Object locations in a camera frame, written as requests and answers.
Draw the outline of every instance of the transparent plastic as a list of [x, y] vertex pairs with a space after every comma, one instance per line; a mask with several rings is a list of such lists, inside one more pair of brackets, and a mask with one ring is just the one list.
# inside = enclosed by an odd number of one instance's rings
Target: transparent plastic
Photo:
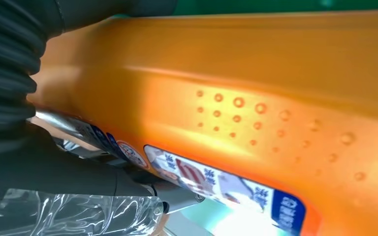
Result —
[[162, 213], [158, 197], [9, 189], [0, 200], [0, 236], [149, 236]]

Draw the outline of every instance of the orange bottle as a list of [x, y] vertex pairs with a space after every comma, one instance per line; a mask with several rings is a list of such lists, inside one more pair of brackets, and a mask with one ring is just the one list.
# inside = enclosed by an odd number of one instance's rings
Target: orange bottle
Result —
[[378, 235], [378, 11], [110, 20], [51, 40], [35, 80], [171, 182], [293, 235]]

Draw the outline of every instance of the ribbed hose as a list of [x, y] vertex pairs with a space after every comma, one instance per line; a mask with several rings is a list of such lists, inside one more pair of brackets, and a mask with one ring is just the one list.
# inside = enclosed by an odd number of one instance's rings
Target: ribbed hose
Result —
[[[144, 3], [151, 4], [150, 12]], [[112, 14], [171, 14], [175, 4], [175, 0], [0, 0], [0, 188], [148, 195], [123, 173], [60, 151], [45, 130], [25, 122], [35, 115], [26, 95], [36, 90], [30, 75], [39, 71], [51, 37]]]

